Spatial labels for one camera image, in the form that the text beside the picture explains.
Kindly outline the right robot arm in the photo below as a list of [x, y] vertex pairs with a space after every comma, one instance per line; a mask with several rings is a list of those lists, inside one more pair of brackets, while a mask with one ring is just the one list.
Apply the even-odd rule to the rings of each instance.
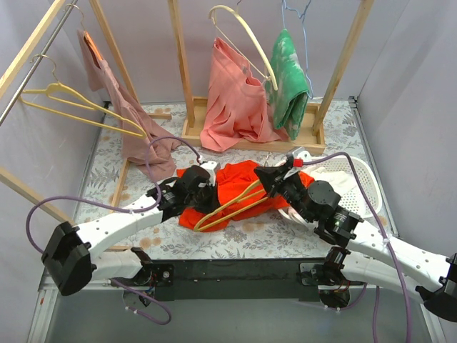
[[456, 256], [427, 252], [381, 230], [343, 208], [341, 197], [327, 181], [303, 185], [300, 176], [285, 164], [254, 169], [269, 196], [280, 195], [325, 242], [374, 258], [393, 267], [402, 287], [410, 284], [428, 311], [449, 322], [456, 321]]

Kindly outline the yellow plastic hanger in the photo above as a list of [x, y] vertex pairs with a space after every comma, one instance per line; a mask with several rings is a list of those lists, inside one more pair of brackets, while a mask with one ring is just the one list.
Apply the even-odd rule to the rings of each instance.
[[247, 160], [227, 164], [217, 173], [219, 205], [194, 225], [195, 232], [214, 231], [223, 228], [231, 219], [264, 212], [263, 208], [270, 201], [254, 172], [258, 166], [257, 162]]

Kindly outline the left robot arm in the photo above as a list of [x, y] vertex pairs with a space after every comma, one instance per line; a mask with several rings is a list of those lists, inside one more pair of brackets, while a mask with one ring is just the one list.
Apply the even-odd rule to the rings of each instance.
[[185, 209], [210, 209], [215, 203], [219, 163], [207, 161], [170, 178], [120, 212], [80, 225], [64, 222], [55, 228], [41, 256], [59, 292], [69, 296], [97, 279], [124, 279], [146, 286], [159, 278], [147, 253], [138, 247], [114, 252], [115, 243], [179, 217]]

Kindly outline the orange t-shirt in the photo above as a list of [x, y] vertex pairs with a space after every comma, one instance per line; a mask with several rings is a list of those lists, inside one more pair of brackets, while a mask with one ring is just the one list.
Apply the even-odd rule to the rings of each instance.
[[[217, 172], [218, 207], [240, 195], [246, 187], [258, 180], [258, 177], [254, 173], [254, 169], [257, 166], [258, 163], [246, 160], [235, 164], [226, 164], [224, 168]], [[261, 185], [252, 189], [248, 195], [250, 196], [248, 199], [231, 204], [207, 219], [202, 225], [209, 225], [210, 227], [205, 231], [220, 231], [225, 229], [231, 221], [241, 221], [243, 219], [257, 217], [270, 209], [283, 209], [288, 206], [286, 200], [280, 195], [260, 202], [259, 200], [266, 196]]]

